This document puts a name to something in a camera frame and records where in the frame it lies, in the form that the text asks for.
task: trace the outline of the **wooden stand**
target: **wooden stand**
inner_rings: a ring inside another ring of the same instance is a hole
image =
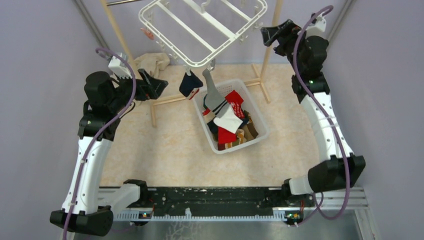
[[[125,51],[125,54],[128,56],[129,64],[131,65],[132,69],[137,69],[135,63],[134,63],[134,57],[130,52],[130,49],[128,48],[127,42],[124,39],[124,36],[121,32],[121,29],[118,26],[118,23],[115,20],[115,17],[112,13],[112,11],[109,9],[110,6],[118,5],[118,4],[127,4],[131,2],[138,2],[139,0],[125,0],[125,1],[119,1],[119,2],[111,2],[107,3],[106,0],[100,0],[101,5],[104,8],[104,12],[107,15],[107,18],[109,19],[110,24],[112,25],[113,30],[115,31],[116,36],[119,39],[120,44],[122,45],[123,50]],[[272,17],[272,25],[276,26],[279,24],[280,20],[280,13],[283,6],[283,0],[277,0],[274,8],[274,15]],[[262,90],[263,96],[265,97],[265,100],[267,103],[271,102],[270,95],[268,94],[268,91],[265,87],[264,78],[265,78],[265,72],[268,67],[268,62],[270,60],[270,53],[271,53],[271,47],[268,47],[265,52],[265,56],[263,58],[262,68],[260,72],[257,70],[254,64],[252,64],[253,72],[256,75],[256,78],[247,80],[244,83],[247,87],[256,86],[259,85],[260,89]],[[141,79],[140,74],[135,71],[135,76],[138,79]],[[156,113],[155,113],[155,106],[162,105],[162,104],[169,104],[173,102],[178,102],[185,100],[186,98],[184,96],[181,96],[181,94],[173,95],[173,96],[167,96],[167,97],[161,97],[158,100],[150,100],[148,101],[150,104],[150,115],[151,115],[151,125],[153,127],[157,126],[156,123]]]

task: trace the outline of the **white cloth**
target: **white cloth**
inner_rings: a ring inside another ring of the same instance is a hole
[[[170,64],[170,58],[164,52],[145,53],[136,59],[134,63],[137,69],[144,69],[155,79],[159,77],[159,70],[163,71]]]
[[[243,123],[243,121],[234,114],[233,108],[231,106],[227,107],[221,117],[215,117],[213,122],[218,127],[221,127],[233,134],[237,132],[237,129],[239,129],[240,125]]]

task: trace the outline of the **floor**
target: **floor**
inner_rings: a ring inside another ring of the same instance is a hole
[[[193,72],[202,77],[202,69]],[[182,66],[169,66],[159,78],[169,81],[163,97],[178,94]],[[289,64],[270,64],[265,85],[249,87],[268,127],[269,137],[257,144],[226,154],[215,154],[203,132],[193,102],[183,100],[156,107],[157,128],[152,127],[150,107],[138,103],[121,121],[104,164],[101,186],[120,186],[139,179],[148,186],[254,187],[280,186],[287,178],[307,173],[318,161],[318,147],[308,117],[291,88]],[[217,65],[216,82],[254,79],[250,64]]]

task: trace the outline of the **sock drying rack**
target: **sock drying rack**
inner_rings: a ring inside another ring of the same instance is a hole
[[[137,69],[135,63],[134,63],[134,57],[130,52],[130,49],[128,48],[127,42],[124,39],[124,36],[121,32],[121,29],[119,28],[118,23],[115,20],[115,16],[113,15],[110,6],[115,6],[119,4],[127,4],[132,2],[138,2],[140,0],[122,0],[122,1],[116,1],[116,2],[106,2],[106,0],[100,0],[101,5],[104,8],[104,11],[109,19],[110,24],[112,25],[113,30],[115,31],[115,34],[122,45],[122,48],[126,55],[128,56],[129,64],[133,69]],[[216,56],[218,56],[221,52],[223,52],[227,47],[229,47],[234,41],[239,40],[240,42],[243,42],[246,39],[245,32],[248,29],[258,29],[261,27],[261,25],[258,23],[258,20],[260,17],[262,17],[266,10],[267,10],[267,3],[265,0],[255,0],[257,3],[255,8],[255,15],[253,17],[247,16],[244,12],[242,12],[240,9],[238,9],[236,6],[228,2],[227,0],[221,0],[221,2],[224,3],[225,6],[227,6],[231,11],[238,14],[242,19],[246,21],[246,24],[240,28],[238,31],[233,32],[229,30],[227,27],[225,27],[222,23],[220,23],[218,20],[216,20],[213,16],[211,16],[208,13],[208,5],[211,2],[211,0],[205,0],[202,4],[198,5],[193,0],[181,0],[179,3],[185,3],[188,6],[190,6],[194,11],[196,11],[200,16],[202,16],[207,22],[209,22],[212,26],[214,26],[218,31],[220,31],[224,36],[227,37],[227,39],[219,46],[219,47],[212,47],[208,42],[206,42],[203,38],[201,38],[196,32],[194,32],[190,27],[188,27],[183,21],[181,21],[177,16],[175,16],[172,13],[171,6],[169,1],[167,0],[153,0],[151,3],[143,7],[139,12],[139,20],[148,28],[150,32],[152,32],[155,37],[159,39],[157,42],[160,46],[162,51],[165,51],[165,46],[171,50],[171,57],[174,60],[181,59],[186,64],[186,68],[200,68],[208,63],[211,62]],[[283,0],[277,0],[274,8],[274,14],[272,18],[272,25],[276,26],[279,24],[280,20],[280,13],[283,5]],[[166,38],[155,26],[153,23],[153,12],[151,12],[153,7],[158,7],[162,9],[166,14],[168,14],[171,18],[173,18],[181,27],[183,27],[189,34],[191,34],[197,41],[199,41],[205,48],[207,48],[210,53],[206,55],[202,60],[200,61],[193,61],[189,57],[187,57],[186,54],[184,54],[180,49],[178,49],[175,44],[173,44],[169,39]],[[262,63],[261,71],[259,72],[258,69],[255,67],[254,64],[251,65],[253,72],[256,75],[256,78],[247,80],[244,83],[247,87],[256,86],[259,85],[263,96],[266,99],[267,103],[271,102],[270,96],[268,94],[267,89],[265,88],[264,84],[264,76],[265,72],[268,66],[269,58],[271,53],[271,47],[268,47],[265,52],[265,56]],[[140,74],[135,71],[136,77],[138,79],[141,79]],[[151,124],[153,127],[157,126],[156,123],[156,113],[155,113],[155,106],[162,105],[162,104],[168,104],[173,102],[178,102],[185,100],[186,98],[184,96],[173,95],[168,97],[161,97],[158,100],[151,100],[150,101],[150,113],[151,113]]]

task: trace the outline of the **gray floor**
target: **gray floor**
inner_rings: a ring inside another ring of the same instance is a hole
[[[105,237],[79,235],[76,240],[360,240],[355,213],[346,211],[337,220],[326,220],[318,213],[299,228],[283,222],[149,222],[128,228],[115,222]]]

